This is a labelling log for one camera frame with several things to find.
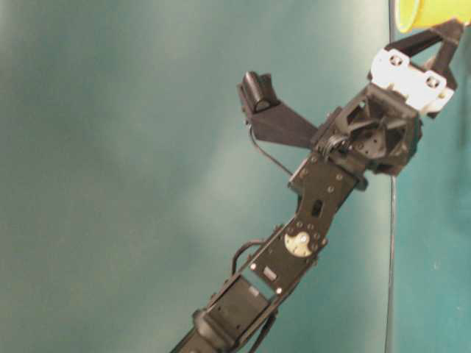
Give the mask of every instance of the white plastic part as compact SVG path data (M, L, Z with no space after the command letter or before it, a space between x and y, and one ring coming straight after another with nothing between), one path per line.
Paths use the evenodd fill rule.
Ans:
M307 257L312 255L309 249L309 240L311 236L307 232L299 232L294 237L285 235L286 249L296 257Z
M455 93L447 87L447 80L435 71L422 72L411 65L411 58L391 49L381 49L373 59L371 82L398 92L406 104L421 114L442 110Z

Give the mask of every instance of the green wall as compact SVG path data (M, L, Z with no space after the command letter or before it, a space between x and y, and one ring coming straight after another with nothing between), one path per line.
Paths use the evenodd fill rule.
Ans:
M296 204L285 174L250 145L236 83L247 70L271 72L279 97L320 124L366 84L387 41L385 1L1 1L0 351L170 351L228 275L233 252L267 237ZM420 152L430 157L417 158L401 190L425 191L431 178L443 188L469 182L464 163L445 173L452 149L468 146L443 141L460 129L451 113L459 102L426 128ZM267 148L289 168L307 154ZM420 158L442 172L424 174ZM390 181L369 179L340 210L319 266L281 307L260 352L383 350ZM469 199L448 196L437 207ZM433 200L420 200L409 240L455 224L443 247L436 236L442 252L431 258L441 270L426 263L427 283L445 284L436 278L453 269L451 242L461 270L447 284L458 286L469 260L456 224L466 215L429 218ZM420 254L430 252L423 239ZM399 255L398 273L403 265ZM471 288L461 289L466 301Z

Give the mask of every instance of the black cable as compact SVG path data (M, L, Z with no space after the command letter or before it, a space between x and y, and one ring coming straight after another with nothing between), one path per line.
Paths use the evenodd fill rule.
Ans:
M251 241L247 241L243 246L240 247L238 251L235 252L233 256L232 275L237 272L237 259L239 258L239 256L241 256L242 253L245 252L248 248L256 245L262 245L263 243L265 243L263 239L254 239Z
M389 42L392 43L396 40L396 29L394 21L395 2L397 0L389 0ZM396 223L396 177L391 176L391 223L389 231L389 285L388 285L388 299L386 309L386 334L384 337L384 352L389 353L392 351L392 330L394 320L394 238L395 238L395 223Z
M268 335L268 332L270 331L273 324L275 323L275 320L277 319L277 314L278 312L275 311L267 318L265 325L263 325L262 330L260 331L260 334L258 335L257 340L253 343L252 348L249 350L249 353L254 353L257 350L257 348L260 346L262 341L265 339L265 337Z
M250 140L252 141L253 146L265 157L267 157L269 160L271 160L274 164L278 165L280 168L282 168L286 173L288 173L290 176L293 175L293 173L287 169L281 162L278 162L275 158L273 158L270 154L266 153L258 144L257 141L255 140L255 136L253 135L253 130L252 126L249 128L249 136Z

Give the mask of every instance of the black plastic part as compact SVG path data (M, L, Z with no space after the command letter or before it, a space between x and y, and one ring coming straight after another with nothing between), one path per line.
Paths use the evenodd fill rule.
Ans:
M237 91L242 104L247 123L252 125L255 138L262 141L280 143L305 149L311 147L310 139L316 133L316 127L301 115L294 112L273 92L269 75L258 76L247 73Z
M432 45L437 44L442 38L427 29L415 35L396 40L384 47L385 50L397 49L409 57L419 54L421 51L430 48Z
M447 79L447 86L455 90L458 85L450 70L450 63L463 35L464 26L457 20L452 20L432 27L431 31L439 34L443 39L442 46L432 60L431 70L444 76Z
M196 329L192 329L170 353L219 353Z
M268 300L242 276L211 307L194 314L197 332L216 349L233 348L268 306Z

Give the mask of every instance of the screw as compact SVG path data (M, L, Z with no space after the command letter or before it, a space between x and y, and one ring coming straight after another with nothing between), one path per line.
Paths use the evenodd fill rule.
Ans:
M437 88L439 85L439 80L436 79L435 77L430 76L427 78L427 86L430 88Z
M393 55L392 57L389 58L389 62L394 66L401 66L401 64L403 63L403 60L397 55Z

